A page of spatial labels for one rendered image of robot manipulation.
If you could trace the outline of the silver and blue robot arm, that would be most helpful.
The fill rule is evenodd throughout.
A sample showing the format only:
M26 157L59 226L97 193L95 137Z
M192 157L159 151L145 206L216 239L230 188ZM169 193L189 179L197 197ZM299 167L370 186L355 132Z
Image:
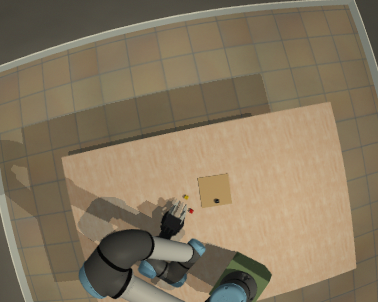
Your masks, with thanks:
M156 276L179 288L187 279L186 272L205 250L197 239L182 243L139 229L121 230L99 243L83 263L79 280L83 288L98 299L109 296L129 302L185 302L135 276L131 267L141 260L140 274L150 279ZM246 272L235 271L222 279L205 302L252 302L256 293L254 278Z

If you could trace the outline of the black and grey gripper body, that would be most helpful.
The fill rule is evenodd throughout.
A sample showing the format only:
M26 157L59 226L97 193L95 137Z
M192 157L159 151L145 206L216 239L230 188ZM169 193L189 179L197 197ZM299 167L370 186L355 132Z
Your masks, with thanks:
M180 225L182 220L173 216L172 214L168 214L167 217L164 220L163 224L160 226L161 230L162 230L162 236L161 237L156 236L156 237L165 238L165 239L170 240L172 235L175 236L179 232L179 230L181 228L181 227L179 227L179 225ZM166 230L165 230L165 228L166 228ZM178 230L178 228L179 228L179 230ZM170 232L169 232L169 230L170 230ZM175 231L174 234L173 234L173 231ZM164 234L163 234L163 232L164 232ZM167 236L167 234L168 234L168 236Z

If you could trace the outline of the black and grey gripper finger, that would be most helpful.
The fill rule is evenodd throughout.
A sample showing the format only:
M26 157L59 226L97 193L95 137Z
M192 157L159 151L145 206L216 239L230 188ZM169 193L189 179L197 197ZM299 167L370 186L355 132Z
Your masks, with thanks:
M186 217L186 210L187 210L187 204L184 206L184 208L183 208L183 212L180 214L180 217L183 215L183 213L185 213L184 214L184 216L182 216L180 219L182 220L181 221L181 223L184 221L184 219L185 219L185 217ZM181 223L180 223L180 225L181 225ZM179 227L180 227L180 225L179 225ZM180 230L183 228L183 226L184 226L184 222L183 222L183 224L182 224L182 226L181 226L181 228L180 228ZM180 230L179 230L179 232L180 232ZM178 233L179 233L178 232Z
M164 215L163 215L163 217L162 217L162 221L161 221L161 223L163 224L163 222L164 222L164 220L166 219L166 217L167 217L167 215L168 214L172 214L173 215L173 212L176 210L176 207L179 205L179 202L180 201L178 201L178 202L176 202ZM174 208L174 206L176 205L176 207ZM172 210L174 209L174 211L172 212Z

